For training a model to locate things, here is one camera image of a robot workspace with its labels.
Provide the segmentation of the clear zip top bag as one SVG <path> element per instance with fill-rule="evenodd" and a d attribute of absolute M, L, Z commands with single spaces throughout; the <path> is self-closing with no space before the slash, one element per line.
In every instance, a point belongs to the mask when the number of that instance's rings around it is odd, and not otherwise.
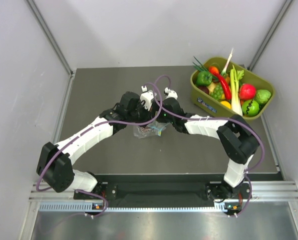
<path fill-rule="evenodd" d="M 147 126 L 134 126 L 133 135 L 138 138 L 148 138 L 153 136 L 161 136 L 162 132 L 166 129 L 168 123 L 154 121 Z"/>

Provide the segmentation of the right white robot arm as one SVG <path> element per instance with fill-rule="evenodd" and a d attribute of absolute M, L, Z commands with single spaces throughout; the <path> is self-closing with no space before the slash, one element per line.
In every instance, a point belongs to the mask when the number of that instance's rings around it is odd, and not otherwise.
<path fill-rule="evenodd" d="M 260 146 L 251 127 L 240 115 L 235 114 L 230 118 L 194 115 L 184 112 L 178 101 L 169 97 L 163 100 L 162 111 L 157 120 L 171 123 L 180 133 L 218 139 L 229 157 L 222 192 L 228 198 L 233 198 L 240 192 L 240 184 L 245 179 L 248 164 Z"/>

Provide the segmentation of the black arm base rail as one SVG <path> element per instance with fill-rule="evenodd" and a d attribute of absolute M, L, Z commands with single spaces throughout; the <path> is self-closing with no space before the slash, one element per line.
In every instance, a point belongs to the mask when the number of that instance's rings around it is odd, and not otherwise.
<path fill-rule="evenodd" d="M 217 202 L 247 200 L 251 188 L 247 180 L 235 188 L 223 174 L 99 174 L 93 193 L 111 208 L 211 207 Z"/>

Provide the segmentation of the green fake bell pepper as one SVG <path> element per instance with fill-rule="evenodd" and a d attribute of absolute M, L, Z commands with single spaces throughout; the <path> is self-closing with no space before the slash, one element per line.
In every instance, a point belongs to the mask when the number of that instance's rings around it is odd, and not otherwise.
<path fill-rule="evenodd" d="M 201 71 L 197 75 L 196 84 L 198 86 L 209 86 L 212 83 L 213 75 L 208 71 Z"/>

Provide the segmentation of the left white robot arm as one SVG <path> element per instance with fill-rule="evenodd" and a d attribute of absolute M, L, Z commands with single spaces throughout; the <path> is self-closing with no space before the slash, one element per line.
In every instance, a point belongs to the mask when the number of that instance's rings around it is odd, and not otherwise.
<path fill-rule="evenodd" d="M 103 111 L 92 123 L 58 143 L 46 143 L 41 150 L 37 174 L 50 189 L 83 190 L 91 198 L 102 194 L 102 186 L 89 172 L 74 170 L 75 162 L 100 141 L 113 136 L 128 124 L 149 124 L 154 94 L 126 92 L 113 108 Z"/>

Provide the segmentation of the red fake chili pepper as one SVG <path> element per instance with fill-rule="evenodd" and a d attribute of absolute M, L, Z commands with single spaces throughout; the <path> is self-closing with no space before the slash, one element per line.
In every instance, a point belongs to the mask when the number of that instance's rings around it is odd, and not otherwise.
<path fill-rule="evenodd" d="M 232 99 L 232 93 L 231 93 L 231 90 L 230 90 L 230 87 L 229 87 L 228 83 L 225 81 L 224 77 L 221 76 L 220 74 L 216 74 L 214 76 L 219 80 L 218 84 L 222 85 L 224 95 L 225 95 L 225 99 L 230 101 Z"/>

